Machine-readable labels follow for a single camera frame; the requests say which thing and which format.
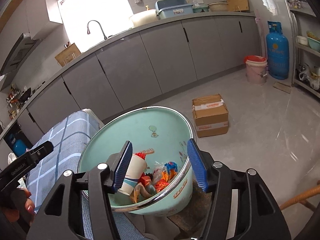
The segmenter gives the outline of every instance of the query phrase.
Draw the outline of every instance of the blue fabric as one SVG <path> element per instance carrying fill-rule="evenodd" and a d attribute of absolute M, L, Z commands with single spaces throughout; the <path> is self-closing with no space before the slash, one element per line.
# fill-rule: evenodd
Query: blue fabric
<path fill-rule="evenodd" d="M 38 141 L 34 148 L 45 141 L 52 142 L 54 149 L 30 171 L 27 188 L 38 211 L 47 194 L 65 170 L 77 172 L 80 156 L 90 139 L 98 132 L 99 123 L 89 114 L 79 111 L 55 125 Z M 89 202 L 82 197 L 85 237 L 93 239 Z M 122 240 L 147 240 L 123 213 L 113 213 Z"/>

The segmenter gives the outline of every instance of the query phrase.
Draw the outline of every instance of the fingernail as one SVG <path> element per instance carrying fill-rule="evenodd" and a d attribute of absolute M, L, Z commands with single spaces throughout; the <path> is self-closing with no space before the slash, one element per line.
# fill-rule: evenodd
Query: fingernail
<path fill-rule="evenodd" d="M 27 210 L 30 214 L 33 214 L 33 206 L 28 206 Z"/>

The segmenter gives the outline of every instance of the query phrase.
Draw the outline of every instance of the range hood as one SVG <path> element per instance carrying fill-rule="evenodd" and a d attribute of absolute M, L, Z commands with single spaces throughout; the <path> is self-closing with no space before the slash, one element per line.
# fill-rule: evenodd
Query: range hood
<path fill-rule="evenodd" d="M 30 33 L 21 34 L 0 69 L 0 76 L 5 75 L 0 81 L 0 90 L 11 84 L 19 68 L 40 42 L 41 40 L 31 39 Z"/>

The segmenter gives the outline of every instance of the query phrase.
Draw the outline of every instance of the gray countertop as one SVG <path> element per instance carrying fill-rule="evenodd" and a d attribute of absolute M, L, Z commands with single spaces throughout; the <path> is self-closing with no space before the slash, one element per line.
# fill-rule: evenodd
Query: gray countertop
<path fill-rule="evenodd" d="M 102 41 L 98 43 L 96 46 L 90 48 L 86 52 L 82 53 L 79 57 L 75 58 L 72 60 L 70 63 L 62 67 L 57 73 L 55 73 L 51 78 L 49 78 L 33 95 L 32 97 L 25 103 L 22 109 L 20 109 L 19 113 L 17 116 L 9 123 L 9 125 L 4 129 L 4 131 L 0 135 L 0 140 L 7 134 L 7 132 L 10 130 L 12 125 L 17 121 L 18 117 L 20 114 L 28 107 L 28 105 L 34 100 L 42 90 L 44 90 L 52 81 L 54 81 L 58 76 L 60 76 L 63 72 L 71 68 L 73 65 L 75 65 L 77 62 L 80 60 L 84 59 L 85 57 L 89 56 L 90 54 L 98 51 L 99 49 L 107 46 L 110 43 L 113 43 L 115 41 L 118 41 L 126 36 L 129 36 L 131 34 L 140 32 L 142 30 L 152 28 L 158 25 L 170 23 L 170 22 L 175 22 L 175 21 L 180 21 L 180 20 L 185 20 L 185 19 L 192 19 L 192 18 L 198 18 L 198 17 L 207 17 L 207 16 L 249 16 L 249 17 L 255 17 L 254 13 L 241 13 L 241 12 L 204 12 L 204 13 L 194 13 L 194 14 L 186 14 L 186 15 L 180 15 L 176 17 L 171 17 L 167 19 L 162 19 L 158 20 L 155 22 L 151 22 L 145 25 L 141 25 L 136 28 L 129 29 L 127 31 L 124 31 L 122 33 L 119 33 L 106 41 Z"/>

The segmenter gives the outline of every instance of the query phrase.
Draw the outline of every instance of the silver screw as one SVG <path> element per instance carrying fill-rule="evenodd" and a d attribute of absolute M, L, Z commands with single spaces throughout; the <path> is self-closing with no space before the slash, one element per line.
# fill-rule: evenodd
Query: silver screw
<path fill-rule="evenodd" d="M 66 170 L 64 173 L 63 173 L 63 176 L 65 177 L 68 177 L 72 174 L 72 171 L 71 170 Z"/>
<path fill-rule="evenodd" d="M 222 163 L 221 162 L 214 162 L 213 166 L 218 169 L 218 168 L 222 167 Z"/>
<path fill-rule="evenodd" d="M 99 170 L 104 170 L 105 168 L 107 168 L 108 167 L 108 165 L 106 164 L 106 163 L 100 163 L 100 164 L 98 164 L 98 169 Z"/>
<path fill-rule="evenodd" d="M 249 173 L 250 175 L 252 175 L 252 176 L 254 176 L 254 175 L 257 174 L 256 170 L 254 170 L 254 169 L 249 169 L 249 170 L 248 170 L 248 173 Z"/>

